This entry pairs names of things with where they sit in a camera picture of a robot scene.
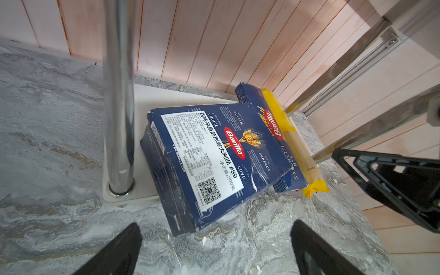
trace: metal bar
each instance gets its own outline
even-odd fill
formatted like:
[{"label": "metal bar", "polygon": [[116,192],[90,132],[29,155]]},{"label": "metal bar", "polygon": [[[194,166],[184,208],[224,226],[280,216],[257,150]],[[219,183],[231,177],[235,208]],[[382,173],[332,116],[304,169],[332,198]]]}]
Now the metal bar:
[{"label": "metal bar", "polygon": [[343,56],[286,108],[287,115],[290,116],[294,111],[301,108],[322,88],[342,73],[389,26],[391,26],[391,22],[385,18],[382,18],[382,20],[372,26]]},{"label": "metal bar", "polygon": [[106,154],[110,190],[127,194],[134,186],[133,34],[135,0],[105,0]]},{"label": "metal bar", "polygon": [[370,28],[356,43],[341,56],[330,68],[322,74],[307,90],[305,90],[292,104],[286,108],[287,115],[298,110],[322,88],[342,73],[355,59],[384,31],[391,26],[400,16],[410,10],[421,0],[399,0],[384,16]]},{"label": "metal bar", "polygon": [[401,104],[389,109],[377,118],[360,126],[343,136],[318,153],[314,154],[316,163],[329,159],[336,148],[351,149],[370,139],[389,132],[403,124],[423,115],[428,110],[430,100],[440,96],[440,84],[414,96]]}]

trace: barilla pasta box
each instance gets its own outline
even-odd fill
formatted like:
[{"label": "barilla pasta box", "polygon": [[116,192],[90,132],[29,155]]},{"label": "barilla pasta box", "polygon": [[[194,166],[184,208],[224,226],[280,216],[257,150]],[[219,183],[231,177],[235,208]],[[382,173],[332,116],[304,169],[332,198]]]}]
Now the barilla pasta box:
[{"label": "barilla pasta box", "polygon": [[252,104],[157,108],[140,141],[174,236],[200,230],[292,168]]},{"label": "barilla pasta box", "polygon": [[307,187],[307,181],[293,156],[292,150],[284,140],[284,136],[280,131],[260,88],[242,82],[235,89],[235,93],[237,94],[239,102],[251,103],[257,108],[260,118],[276,138],[279,147],[293,166],[293,169],[289,173],[285,174],[280,181],[274,184],[275,192],[299,190]]}]

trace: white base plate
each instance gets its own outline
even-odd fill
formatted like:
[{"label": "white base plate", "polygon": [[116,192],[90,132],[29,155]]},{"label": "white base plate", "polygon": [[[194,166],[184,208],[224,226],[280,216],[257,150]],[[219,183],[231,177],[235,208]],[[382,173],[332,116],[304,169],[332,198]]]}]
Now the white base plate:
[{"label": "white base plate", "polygon": [[142,139],[147,126],[147,114],[151,109],[161,107],[175,107],[203,104],[237,103],[227,99],[219,99],[204,95],[194,95],[185,92],[170,91],[144,85],[135,85],[135,159],[133,190],[125,196],[113,195],[108,187],[109,177],[107,171],[106,147],[104,144],[103,164],[103,198],[112,204],[138,202],[139,200],[158,198],[156,186],[148,167],[145,155],[139,141]]}]

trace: red oval logo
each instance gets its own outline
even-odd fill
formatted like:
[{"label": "red oval logo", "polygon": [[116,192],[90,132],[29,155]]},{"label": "red oval logo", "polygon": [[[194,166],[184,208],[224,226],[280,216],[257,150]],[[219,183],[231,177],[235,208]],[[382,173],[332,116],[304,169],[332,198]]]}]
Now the red oval logo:
[{"label": "red oval logo", "polygon": [[268,124],[269,130],[274,135],[274,137],[276,137],[278,140],[283,140],[284,138],[281,131],[279,130],[278,123],[276,123],[276,120],[272,113],[269,112],[269,110],[264,110],[264,117],[266,118],[266,123]]},{"label": "red oval logo", "polygon": [[229,141],[229,145],[232,147],[237,156],[241,159],[245,159],[245,151],[243,149],[242,143],[240,142],[240,139],[228,127],[224,128],[224,134]]}]

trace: qr code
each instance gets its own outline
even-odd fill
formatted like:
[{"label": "qr code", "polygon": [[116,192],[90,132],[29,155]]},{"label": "qr code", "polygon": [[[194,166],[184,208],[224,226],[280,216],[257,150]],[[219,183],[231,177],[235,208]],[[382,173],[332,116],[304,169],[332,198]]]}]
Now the qr code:
[{"label": "qr code", "polygon": [[221,198],[220,191],[214,178],[207,179],[198,184],[205,205]]}]

